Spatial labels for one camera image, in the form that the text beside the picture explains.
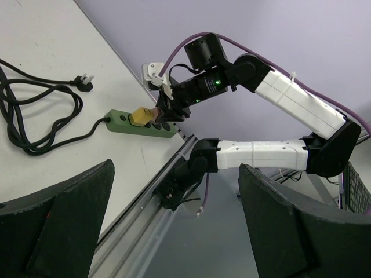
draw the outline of metal frame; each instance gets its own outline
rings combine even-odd
[[[90,267],[89,278],[139,277],[165,235],[174,213],[159,205],[154,189],[177,159],[197,142],[191,136],[144,190],[103,233]]]

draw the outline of robotic arm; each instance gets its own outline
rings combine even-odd
[[[156,122],[184,121],[190,116],[189,106],[222,94],[229,86],[234,91],[241,85],[313,133],[280,142],[200,140],[189,161],[172,171],[172,182],[168,180],[162,186],[160,191],[165,201],[176,204],[177,200],[169,200],[169,194],[183,197],[205,172],[239,167],[242,163],[296,169],[321,177],[334,177],[344,170],[361,132],[358,124],[307,93],[294,78],[287,78],[252,54],[243,54],[230,63],[213,33],[184,48],[193,67],[189,70],[196,73],[191,79],[178,83],[166,73],[161,76],[163,63],[143,66],[144,84],[150,90],[159,90]]]

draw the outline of lavender wall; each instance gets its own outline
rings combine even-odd
[[[200,31],[229,36],[266,56],[314,89],[371,120],[368,0],[123,1],[77,0],[114,49],[140,76],[140,67],[165,61],[185,37]],[[241,52],[225,45],[227,56]],[[184,52],[177,61],[186,62]],[[187,75],[175,70],[181,79]],[[186,134],[225,140],[281,140],[309,131],[244,89],[191,108]]]

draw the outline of black power cord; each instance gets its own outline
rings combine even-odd
[[[93,88],[93,84],[91,83],[92,77],[86,78],[83,75],[77,76],[72,81],[56,81],[37,78],[32,75],[26,74],[25,72],[21,71],[20,69],[14,67],[13,65],[1,59],[0,64],[14,70],[16,73],[25,76],[26,78],[31,79],[31,80],[19,78],[8,79],[4,73],[4,70],[2,69],[2,67],[0,67],[0,112],[7,124],[7,132],[10,142],[13,145],[21,148],[25,153],[31,156],[39,156],[48,153],[63,145],[86,139],[95,132],[99,123],[110,121],[110,118],[101,118],[93,125],[91,131],[88,132],[88,134],[74,137],[53,145],[57,132],[60,129],[62,129],[65,125],[67,125],[70,121],[72,121],[72,119],[74,119],[81,112],[83,106],[83,102],[80,96],[74,93],[66,85],[76,86],[77,89],[82,92],[89,92]],[[16,83],[45,87],[47,88],[47,90],[38,94],[35,97],[31,97],[26,100],[18,100],[10,87],[11,84]],[[42,99],[43,97],[46,97],[47,95],[54,91],[60,91],[65,94],[69,94],[74,100],[75,104],[74,109],[69,116],[55,121],[54,124],[52,125],[50,132],[42,139],[36,142],[30,142],[27,138],[26,131],[24,128],[24,121],[20,106],[34,103]]]

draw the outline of yellow plug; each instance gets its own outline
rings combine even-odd
[[[153,118],[153,116],[154,114],[150,109],[139,107],[133,113],[130,114],[129,120],[130,123],[134,126],[144,126]]]

